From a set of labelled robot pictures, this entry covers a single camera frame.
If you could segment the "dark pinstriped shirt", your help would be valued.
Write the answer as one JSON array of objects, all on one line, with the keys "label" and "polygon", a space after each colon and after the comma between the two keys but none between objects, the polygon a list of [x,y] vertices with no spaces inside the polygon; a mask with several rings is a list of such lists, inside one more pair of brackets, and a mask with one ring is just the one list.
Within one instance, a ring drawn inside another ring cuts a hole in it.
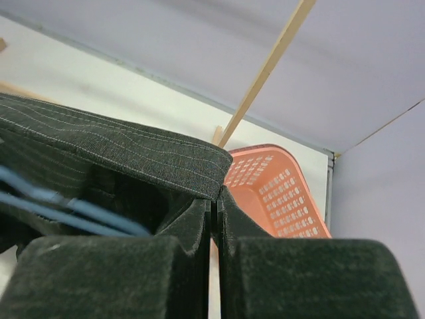
[{"label": "dark pinstriped shirt", "polygon": [[188,250],[208,242],[203,201],[232,163],[202,140],[50,102],[1,95],[1,165],[65,198],[127,217]]}]

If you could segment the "light blue wire hanger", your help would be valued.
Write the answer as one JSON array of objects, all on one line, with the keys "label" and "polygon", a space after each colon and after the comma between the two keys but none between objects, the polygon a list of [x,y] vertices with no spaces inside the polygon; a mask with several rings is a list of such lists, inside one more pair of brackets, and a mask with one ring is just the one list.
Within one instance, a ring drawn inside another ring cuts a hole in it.
[{"label": "light blue wire hanger", "polygon": [[91,234],[113,237],[149,237],[151,233],[139,223],[107,209],[83,201],[68,199],[51,189],[38,187],[13,170],[1,166],[1,182],[20,193],[1,192],[1,203],[32,215],[47,218]]}]

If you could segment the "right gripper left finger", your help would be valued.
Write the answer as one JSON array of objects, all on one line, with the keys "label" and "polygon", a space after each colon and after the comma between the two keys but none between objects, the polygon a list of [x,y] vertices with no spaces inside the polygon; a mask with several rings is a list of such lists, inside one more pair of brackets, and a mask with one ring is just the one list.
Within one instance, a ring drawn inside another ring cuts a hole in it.
[{"label": "right gripper left finger", "polygon": [[1,297],[2,318],[206,318],[209,201],[152,237],[32,241]]}]

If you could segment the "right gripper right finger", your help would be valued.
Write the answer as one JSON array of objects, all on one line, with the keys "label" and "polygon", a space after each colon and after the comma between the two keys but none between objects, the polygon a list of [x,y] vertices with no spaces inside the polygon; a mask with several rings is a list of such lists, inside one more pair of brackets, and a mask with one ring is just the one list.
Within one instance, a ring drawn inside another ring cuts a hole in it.
[{"label": "right gripper right finger", "polygon": [[227,188],[216,203],[223,318],[417,318],[397,260],[382,243],[279,239]]}]

